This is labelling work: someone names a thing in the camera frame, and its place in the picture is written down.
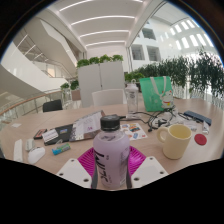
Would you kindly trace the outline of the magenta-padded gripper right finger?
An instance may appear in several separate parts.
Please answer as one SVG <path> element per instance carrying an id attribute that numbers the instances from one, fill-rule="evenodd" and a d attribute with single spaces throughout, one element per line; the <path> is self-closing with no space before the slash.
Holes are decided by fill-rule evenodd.
<path id="1" fill-rule="evenodd" d="M 167 175 L 154 156 L 146 157 L 138 149 L 130 147 L 126 177 L 128 189 L 143 187 Z"/>

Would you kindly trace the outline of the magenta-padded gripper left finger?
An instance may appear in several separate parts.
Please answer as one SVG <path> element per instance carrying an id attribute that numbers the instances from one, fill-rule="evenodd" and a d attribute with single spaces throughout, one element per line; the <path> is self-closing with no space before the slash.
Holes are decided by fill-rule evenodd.
<path id="1" fill-rule="evenodd" d="M 78 159 L 70 158 L 57 172 L 57 176 L 81 187 L 95 189 L 98 184 L 98 173 L 94 149 L 88 149 Z"/>

